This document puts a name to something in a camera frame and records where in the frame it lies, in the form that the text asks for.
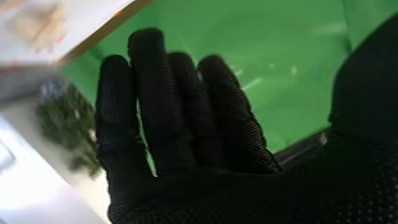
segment wall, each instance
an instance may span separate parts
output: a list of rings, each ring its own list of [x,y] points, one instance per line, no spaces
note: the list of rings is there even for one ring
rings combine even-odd
[[[102,173],[98,178],[93,180],[86,174],[71,173],[68,169],[68,158],[71,155],[66,153],[61,146],[48,142],[41,136],[34,114],[38,103],[39,98],[31,97],[13,103],[8,108],[2,108],[0,112],[63,179],[82,195],[95,212],[109,223],[107,207],[111,200],[107,194],[105,174]]]

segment white surface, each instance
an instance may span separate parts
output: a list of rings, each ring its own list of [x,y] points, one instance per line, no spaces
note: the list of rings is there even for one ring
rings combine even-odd
[[[103,220],[103,223],[109,223],[107,209],[109,209],[111,199],[109,199],[109,192],[107,192],[109,184],[107,184],[105,174],[102,173],[96,180],[93,180],[86,174],[71,173],[68,169],[68,165],[70,165],[68,162],[70,162],[71,155],[70,153],[66,153],[66,150],[61,148],[61,146],[54,144],[43,138],[43,135],[39,132],[39,126],[36,123],[36,114],[32,113],[32,111],[36,110],[38,103],[39,103],[38,97],[27,98],[20,102],[16,102],[6,109],[2,109],[0,113],[4,115],[8,122],[11,123],[15,127],[15,130],[24,136],[24,139],[27,140],[29,145],[32,146],[36,152],[39,153],[41,158],[47,160],[47,163],[50,164],[57,172],[57,175],[63,177],[66,183],[70,184],[73,191],[80,194],[82,199],[93,211],[96,212],[96,215],[100,216]]]
[[[103,224],[2,117],[0,141],[16,156],[16,164],[0,175],[2,222],[8,224]]]
[[[54,49],[39,52],[9,31],[8,16],[0,16],[0,67],[11,64],[54,63],[96,32],[134,0],[59,0],[66,8],[66,38]]]

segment black glove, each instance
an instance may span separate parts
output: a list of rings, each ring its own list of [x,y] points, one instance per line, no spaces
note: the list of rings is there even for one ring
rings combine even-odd
[[[223,59],[203,59],[199,78],[160,31],[132,35],[132,63],[107,58],[96,103],[114,224],[398,222],[397,41],[398,16],[338,74],[324,151],[281,171]]]

